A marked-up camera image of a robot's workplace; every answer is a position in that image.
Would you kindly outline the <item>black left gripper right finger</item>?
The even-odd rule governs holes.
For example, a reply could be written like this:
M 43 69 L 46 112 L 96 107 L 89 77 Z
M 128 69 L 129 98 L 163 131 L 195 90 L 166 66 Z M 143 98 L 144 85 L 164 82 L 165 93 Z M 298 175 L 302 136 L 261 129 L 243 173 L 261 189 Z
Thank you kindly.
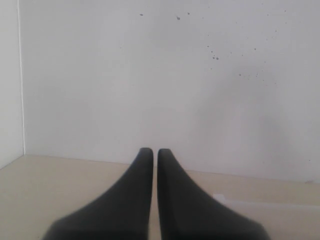
M 202 190 L 166 148 L 158 151 L 157 202 L 163 240 L 270 239 L 261 224 Z

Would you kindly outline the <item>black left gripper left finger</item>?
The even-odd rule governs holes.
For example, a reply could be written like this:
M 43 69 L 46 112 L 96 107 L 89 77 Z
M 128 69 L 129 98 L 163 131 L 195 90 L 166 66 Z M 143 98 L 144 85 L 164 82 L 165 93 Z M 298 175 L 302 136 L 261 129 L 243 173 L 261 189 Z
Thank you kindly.
M 153 188 L 153 151 L 136 158 L 105 193 L 55 221 L 45 240 L 147 240 Z

